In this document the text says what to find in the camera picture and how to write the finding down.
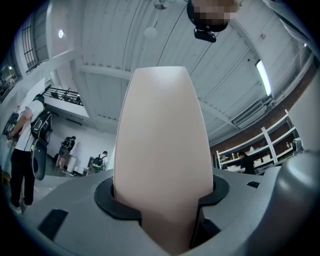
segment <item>person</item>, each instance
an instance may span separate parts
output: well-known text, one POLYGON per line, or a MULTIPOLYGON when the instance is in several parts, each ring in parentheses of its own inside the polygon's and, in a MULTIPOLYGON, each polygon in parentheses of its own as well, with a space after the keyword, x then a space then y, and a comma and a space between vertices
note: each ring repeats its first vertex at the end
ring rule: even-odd
POLYGON ((253 174, 255 175, 255 166, 254 161, 252 160, 251 156, 247 155, 244 152, 238 153, 239 158, 241 159, 241 168, 245 168, 245 174, 253 174))
POLYGON ((55 166, 60 170, 64 169, 67 156, 75 146, 76 136, 66 137, 61 143, 62 147, 59 150, 59 156, 56 160, 55 166))
POLYGON ((98 157, 96 157, 93 161, 92 167, 96 173, 100 172, 101 170, 105 170, 108 164, 108 152, 103 151, 98 157))
POLYGON ((9 206, 17 214, 20 214, 19 204, 22 182, 24 179, 25 208, 30 206, 34 200, 35 177, 31 166, 31 149, 35 138, 31 134, 31 123, 44 111, 45 98, 38 94, 33 101, 25 107, 18 122, 9 137, 13 138, 21 130, 20 137, 11 155, 11 199, 9 206))

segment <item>air vent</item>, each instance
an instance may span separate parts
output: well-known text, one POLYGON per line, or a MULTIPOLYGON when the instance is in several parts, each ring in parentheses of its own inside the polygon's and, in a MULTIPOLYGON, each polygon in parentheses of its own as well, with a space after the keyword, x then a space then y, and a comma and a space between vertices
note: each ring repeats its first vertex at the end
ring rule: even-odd
POLYGON ((261 117, 266 110, 267 107, 261 101, 259 101, 247 108, 244 112, 232 120, 232 122, 241 129, 245 128, 261 117))

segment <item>black camera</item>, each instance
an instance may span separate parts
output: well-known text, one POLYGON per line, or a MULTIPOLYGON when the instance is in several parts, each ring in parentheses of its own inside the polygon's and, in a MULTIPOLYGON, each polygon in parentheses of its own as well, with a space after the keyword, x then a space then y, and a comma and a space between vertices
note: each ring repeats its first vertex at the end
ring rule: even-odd
POLYGON ((195 8, 192 0, 188 0, 186 12, 190 21, 195 25, 194 37, 210 43, 217 41, 215 32, 221 32, 228 26, 228 21, 223 21, 222 24, 213 25, 211 20, 201 18, 200 13, 195 13, 195 8))

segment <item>fluorescent light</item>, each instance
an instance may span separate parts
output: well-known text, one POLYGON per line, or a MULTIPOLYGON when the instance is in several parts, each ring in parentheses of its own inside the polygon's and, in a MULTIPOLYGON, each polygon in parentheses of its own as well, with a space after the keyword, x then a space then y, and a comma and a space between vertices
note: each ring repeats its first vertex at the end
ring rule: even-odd
POLYGON ((271 94, 271 85, 270 85, 270 81, 267 75, 267 71, 265 69, 265 66, 262 62, 262 60, 259 60, 256 64, 255 64, 256 68, 258 69, 264 88, 265 88, 265 92, 266 95, 269 96, 271 94))
POLYGON ((65 35, 65 32, 62 29, 60 29, 59 32, 58 32, 59 38, 63 38, 64 35, 65 35))

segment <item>railing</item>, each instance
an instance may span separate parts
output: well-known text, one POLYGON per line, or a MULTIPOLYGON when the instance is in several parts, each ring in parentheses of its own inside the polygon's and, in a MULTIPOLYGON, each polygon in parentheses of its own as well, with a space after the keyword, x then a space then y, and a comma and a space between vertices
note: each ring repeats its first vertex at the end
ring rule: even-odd
POLYGON ((60 101, 65 101, 79 106, 83 106, 80 96, 76 91, 52 88, 50 85, 45 89, 42 95, 60 101))

